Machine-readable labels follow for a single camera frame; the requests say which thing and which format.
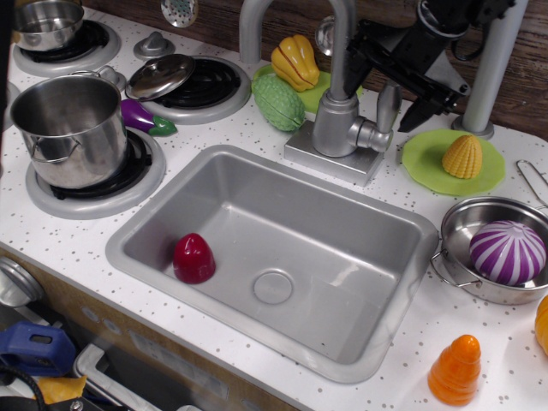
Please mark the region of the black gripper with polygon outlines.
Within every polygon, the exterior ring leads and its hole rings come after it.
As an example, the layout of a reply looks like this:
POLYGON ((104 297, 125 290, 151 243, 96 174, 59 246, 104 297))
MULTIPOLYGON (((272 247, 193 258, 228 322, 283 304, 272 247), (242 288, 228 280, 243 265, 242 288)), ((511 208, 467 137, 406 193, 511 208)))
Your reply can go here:
POLYGON ((434 115, 450 113, 470 92, 449 62, 448 43, 421 22, 398 28, 361 20, 347 47, 345 92, 351 97, 377 70, 415 96, 398 128, 411 132, 434 115))

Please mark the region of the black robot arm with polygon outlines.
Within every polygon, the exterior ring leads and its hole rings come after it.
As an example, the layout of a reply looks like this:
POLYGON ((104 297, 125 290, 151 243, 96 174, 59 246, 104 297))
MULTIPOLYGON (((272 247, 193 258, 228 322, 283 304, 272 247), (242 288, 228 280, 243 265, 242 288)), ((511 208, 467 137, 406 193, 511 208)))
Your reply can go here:
POLYGON ((478 56, 482 49, 458 55, 456 44, 470 27, 489 33, 491 22, 503 19, 514 5, 514 1, 420 1, 410 27, 359 21, 347 47, 345 92, 356 91, 376 69, 416 96, 400 122, 400 132, 412 131, 434 115, 449 114, 469 94, 470 86, 448 61, 446 48, 462 61, 478 56))

